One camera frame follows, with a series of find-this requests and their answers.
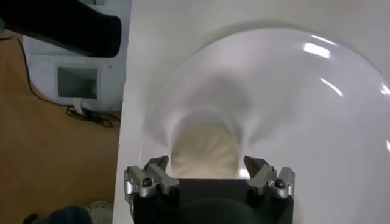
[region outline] black cable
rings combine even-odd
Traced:
[[[114,125],[113,125],[113,123],[112,123],[112,121],[110,119],[113,119],[113,120],[115,120],[117,122],[121,122],[120,118],[118,118],[118,117],[116,117],[116,116],[114,116],[112,114],[109,114],[109,113],[95,112],[95,111],[91,111],[91,110],[82,108],[82,111],[83,111],[84,114],[79,114],[76,111],[76,109],[74,108],[74,106],[55,103],[55,102],[52,102],[50,100],[46,100],[46,99],[40,97],[34,91],[34,89],[32,88],[32,85],[31,85],[30,72],[29,72],[29,68],[28,68],[28,65],[27,65],[26,52],[24,51],[22,42],[19,40],[19,38],[15,38],[15,37],[0,38],[0,41],[6,41],[6,40],[12,40],[12,39],[16,39],[18,44],[20,45],[20,48],[21,48],[22,54],[23,54],[23,58],[24,58],[24,67],[26,69],[26,74],[27,74],[27,84],[29,85],[29,89],[30,89],[31,93],[36,98],[38,98],[38,99],[40,99],[40,100],[42,100],[42,101],[44,101],[46,103],[50,103],[50,104],[53,104],[53,105],[56,105],[56,106],[60,106],[60,107],[66,107],[66,115],[68,115],[69,117],[73,117],[73,118],[81,120],[81,121],[92,121],[92,122],[95,122],[98,125],[101,125],[101,126],[105,127],[105,128],[112,128],[112,127],[114,127]]]

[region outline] screw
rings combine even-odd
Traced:
[[[150,187],[152,185],[153,181],[150,177],[144,178],[142,180],[142,187]]]
[[[276,179],[275,180],[275,187],[285,188],[285,182],[282,179]]]

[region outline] small monitor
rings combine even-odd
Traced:
[[[97,99],[97,68],[58,67],[58,96]]]

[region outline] wooden floor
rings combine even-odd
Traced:
[[[0,223],[112,202],[118,139],[119,127],[72,119],[35,98],[18,43],[0,41]]]

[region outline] beige object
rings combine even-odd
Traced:
[[[177,178],[234,178],[238,145],[225,129],[203,125],[179,134],[171,153]]]

